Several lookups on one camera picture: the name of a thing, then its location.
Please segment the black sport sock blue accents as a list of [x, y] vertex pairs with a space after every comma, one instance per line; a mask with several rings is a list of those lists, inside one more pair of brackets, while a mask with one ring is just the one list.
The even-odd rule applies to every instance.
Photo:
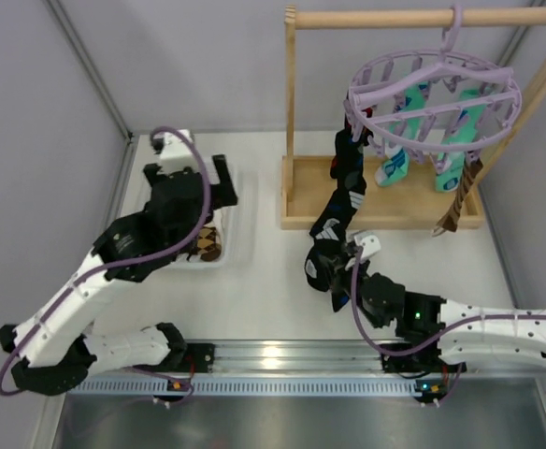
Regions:
[[[315, 240], [304, 264], [308, 285], [320, 292], [329, 293], [326, 277], [326, 258], [338, 253], [344, 245], [334, 240]], [[346, 304], [332, 304], [333, 312], [340, 311]]]

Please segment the black sport sock grey patches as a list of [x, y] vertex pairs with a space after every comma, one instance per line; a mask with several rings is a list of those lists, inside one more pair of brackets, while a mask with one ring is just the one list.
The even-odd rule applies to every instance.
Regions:
[[343, 101], [343, 106], [344, 125], [335, 135], [335, 156], [329, 170], [329, 176], [336, 181], [336, 189], [309, 231], [314, 239], [333, 239], [335, 234], [328, 228], [345, 231], [365, 199], [364, 156], [365, 148], [369, 146], [368, 139], [373, 134], [364, 127], [355, 137], [352, 129], [359, 122], [348, 98]]

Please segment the mint green sport sock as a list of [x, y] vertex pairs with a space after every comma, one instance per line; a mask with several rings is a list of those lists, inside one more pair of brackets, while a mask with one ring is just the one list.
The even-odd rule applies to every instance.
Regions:
[[[413, 84], [395, 98], [394, 112], [423, 109], [430, 95], [428, 81]], [[403, 138], [414, 139], [420, 127], [421, 118], [410, 118], [404, 125]], [[406, 177], [409, 171], [410, 156], [401, 146], [389, 146], [387, 159], [375, 173], [375, 182], [379, 187], [388, 187]]]

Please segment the mint green blue sock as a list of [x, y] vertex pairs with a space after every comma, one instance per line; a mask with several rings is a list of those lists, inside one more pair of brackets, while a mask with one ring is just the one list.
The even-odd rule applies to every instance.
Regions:
[[[485, 105], [479, 105], [463, 109], [458, 118], [459, 122], [463, 122], [462, 126], [444, 142], [447, 144], [472, 142], [478, 133], [477, 122], [484, 108]], [[466, 157], [463, 152], [450, 152], [447, 154], [447, 161], [443, 169], [436, 172], [435, 189], [437, 192], [448, 193], [457, 189], [465, 160]]]

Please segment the brown tan striped sock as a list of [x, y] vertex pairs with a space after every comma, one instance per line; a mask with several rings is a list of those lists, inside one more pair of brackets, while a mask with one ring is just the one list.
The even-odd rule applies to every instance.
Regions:
[[447, 232], [454, 233], [457, 231], [463, 204], [474, 185], [475, 179], [482, 169], [483, 163], [480, 159], [472, 162], [465, 162], [462, 175], [455, 191], [454, 200], [445, 214], [436, 223], [432, 231], [433, 237], [441, 236]]

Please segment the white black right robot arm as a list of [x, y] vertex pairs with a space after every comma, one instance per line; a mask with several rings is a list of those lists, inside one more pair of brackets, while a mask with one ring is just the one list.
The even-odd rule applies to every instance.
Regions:
[[376, 272], [349, 249], [335, 257], [327, 279], [335, 308], [352, 304], [358, 328], [393, 326], [394, 343], [364, 340], [388, 372], [456, 371], [473, 366], [546, 369], [546, 308], [496, 309], [408, 290]]

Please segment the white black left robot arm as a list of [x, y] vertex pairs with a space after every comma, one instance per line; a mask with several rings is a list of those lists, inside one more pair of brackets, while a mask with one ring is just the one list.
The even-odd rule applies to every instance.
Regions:
[[114, 220], [93, 243], [80, 267], [31, 318], [0, 328], [17, 393], [59, 396], [87, 378], [116, 369], [171, 372], [188, 356], [176, 326], [160, 322], [115, 336], [87, 327], [133, 284], [194, 251], [216, 210], [237, 204], [224, 155], [210, 163], [160, 156], [143, 168], [150, 196], [138, 211]]

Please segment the purple round clip hanger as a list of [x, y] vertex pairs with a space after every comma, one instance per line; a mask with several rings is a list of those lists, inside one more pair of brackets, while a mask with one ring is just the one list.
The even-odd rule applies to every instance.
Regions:
[[[430, 162], [441, 171], [450, 152], [463, 152], [474, 161], [481, 151], [497, 142], [513, 127], [522, 105], [522, 93], [510, 67], [454, 50], [463, 22], [463, 9], [452, 7], [453, 21], [443, 29], [436, 50], [408, 50], [384, 54], [366, 63], [354, 76], [347, 97], [358, 137], [368, 128], [370, 149], [386, 156], [389, 146], [401, 146], [418, 163]], [[428, 81], [430, 95], [423, 109], [394, 112], [395, 98], [411, 85]], [[463, 109], [485, 105], [477, 122], [477, 135], [470, 143], [444, 142], [463, 122]], [[414, 139], [403, 138], [407, 119], [420, 117]]]

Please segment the white plastic laundry basket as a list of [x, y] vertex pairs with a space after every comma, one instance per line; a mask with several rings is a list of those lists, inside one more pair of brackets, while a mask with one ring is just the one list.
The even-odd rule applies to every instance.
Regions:
[[[201, 261], [198, 256], [179, 257], [167, 267], [169, 270], [213, 270], [231, 267], [243, 257], [246, 239], [252, 232], [250, 221], [253, 218], [254, 191], [245, 182], [242, 170], [236, 164], [229, 164], [231, 179], [238, 195], [238, 204], [234, 207], [216, 210], [214, 224], [220, 232], [222, 252], [212, 262]], [[142, 171], [133, 172], [127, 182], [119, 215], [128, 215], [139, 211], [150, 198], [150, 187]]]

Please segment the brown tan argyle sock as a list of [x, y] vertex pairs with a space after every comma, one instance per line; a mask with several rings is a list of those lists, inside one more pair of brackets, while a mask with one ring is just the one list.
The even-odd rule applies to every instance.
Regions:
[[188, 262], [214, 262], [222, 254], [222, 241], [218, 229], [214, 225], [204, 226], [198, 236], [195, 246], [189, 251]]

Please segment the wooden hanging rack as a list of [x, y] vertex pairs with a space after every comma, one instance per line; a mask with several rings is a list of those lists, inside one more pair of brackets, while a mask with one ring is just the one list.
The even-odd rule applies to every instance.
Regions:
[[[463, 13], [460, 31], [465, 27], [546, 25], [546, 7], [463, 9]], [[431, 27], [437, 27], [443, 31], [450, 27], [452, 21], [452, 7], [437, 10], [318, 12], [301, 12], [295, 7], [287, 7], [285, 11], [287, 111], [293, 112], [295, 109], [295, 41], [298, 31]], [[352, 80], [342, 96], [343, 101], [347, 97], [351, 82]], [[482, 225], [484, 213], [478, 184], [546, 96], [546, 59], [531, 82], [525, 88], [520, 86], [519, 88], [523, 99], [521, 112], [506, 136], [481, 151], [478, 159], [482, 161], [483, 169], [475, 179], [463, 204], [457, 230], [473, 229]], [[329, 176], [334, 156], [331, 158], [298, 156], [293, 151], [285, 154], [281, 182], [281, 225], [283, 228], [311, 229], [319, 218], [336, 189], [336, 181]], [[418, 163], [411, 159], [408, 174], [404, 179], [388, 187], [379, 187], [375, 182], [375, 173], [386, 159], [387, 156], [379, 157], [369, 146], [365, 148], [364, 177], [367, 184], [365, 199], [348, 227], [433, 231], [438, 220], [451, 206], [456, 190], [448, 193], [437, 192], [434, 166], [430, 162]]]

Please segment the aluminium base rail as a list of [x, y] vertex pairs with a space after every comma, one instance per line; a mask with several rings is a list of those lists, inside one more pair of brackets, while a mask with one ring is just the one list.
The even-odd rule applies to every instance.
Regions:
[[432, 345], [414, 355], [381, 355], [363, 341], [202, 341], [188, 344], [179, 373], [350, 373], [418, 375], [463, 372], [546, 372], [546, 354], [520, 347]]

